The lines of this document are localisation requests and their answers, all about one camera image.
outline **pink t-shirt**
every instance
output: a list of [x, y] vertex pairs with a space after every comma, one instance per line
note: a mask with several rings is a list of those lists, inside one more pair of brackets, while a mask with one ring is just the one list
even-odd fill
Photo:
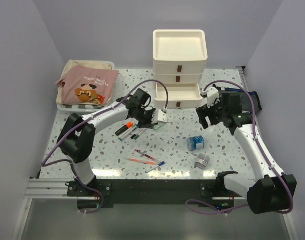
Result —
[[119, 71], [74, 66], [56, 82], [62, 87], [62, 104], [92, 103], [106, 105], [111, 97]]

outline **blue jar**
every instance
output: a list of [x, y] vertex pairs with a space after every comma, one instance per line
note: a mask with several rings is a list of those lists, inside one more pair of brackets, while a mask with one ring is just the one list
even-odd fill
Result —
[[203, 136], [193, 136], [187, 138], [187, 147], [190, 151], [203, 149], [205, 147]]

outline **cartoon character print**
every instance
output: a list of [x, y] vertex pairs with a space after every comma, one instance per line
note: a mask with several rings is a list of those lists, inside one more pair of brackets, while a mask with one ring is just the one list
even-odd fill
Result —
[[96, 85], [84, 83], [80, 86], [74, 92], [82, 103], [103, 104], [105, 98], [96, 92]]

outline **white drawer unit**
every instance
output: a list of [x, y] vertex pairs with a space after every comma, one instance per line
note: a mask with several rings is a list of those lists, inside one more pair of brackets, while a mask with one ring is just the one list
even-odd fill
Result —
[[156, 74], [153, 79], [159, 80], [164, 84], [199, 84], [203, 74]]
[[[169, 94], [168, 109], [200, 107], [203, 98], [199, 84], [165, 84]], [[154, 106], [162, 109], [165, 106], [167, 94], [164, 87], [156, 83], [156, 98]]]
[[[199, 83], [208, 59], [202, 30], [155, 30], [153, 32], [153, 77], [163, 82], [169, 93], [168, 108], [199, 107]], [[155, 85], [155, 107], [163, 108], [166, 91]]]

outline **terrazzo surface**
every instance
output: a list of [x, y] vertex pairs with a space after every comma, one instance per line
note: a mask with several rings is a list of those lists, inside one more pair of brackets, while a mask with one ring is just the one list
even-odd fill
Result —
[[[110, 103], [117, 98], [124, 97], [138, 83], [152, 79], [152, 69], [119, 69], [119, 76], [114, 87]], [[238, 70], [206, 69], [203, 73], [200, 87], [215, 80], [232, 81], [241, 84]], [[153, 83], [141, 87], [152, 98], [156, 96]], [[55, 146], [57, 138], [71, 113], [58, 111], [52, 129], [46, 154]], [[168, 123], [159, 130], [147, 130], [138, 140], [127, 138], [121, 142], [115, 132], [130, 120], [118, 122], [99, 132], [94, 141], [90, 155], [90, 164], [98, 179], [215, 179], [217, 174], [224, 171], [237, 171], [246, 178], [254, 179], [251, 165], [241, 149], [240, 144], [231, 136], [229, 130], [221, 123], [203, 130], [198, 122], [194, 108], [169, 109]], [[205, 148], [189, 151], [186, 139], [193, 136], [203, 136]], [[157, 170], [145, 173], [151, 165], [131, 162], [127, 159], [143, 158], [135, 152], [139, 149], [148, 155], [165, 161], [166, 164]], [[210, 157], [205, 170], [195, 168], [198, 154], [203, 153]], [[49, 162], [65, 159], [65, 155], [58, 149]], [[41, 179], [72, 179], [73, 174], [67, 163], [59, 163], [41, 168]]]

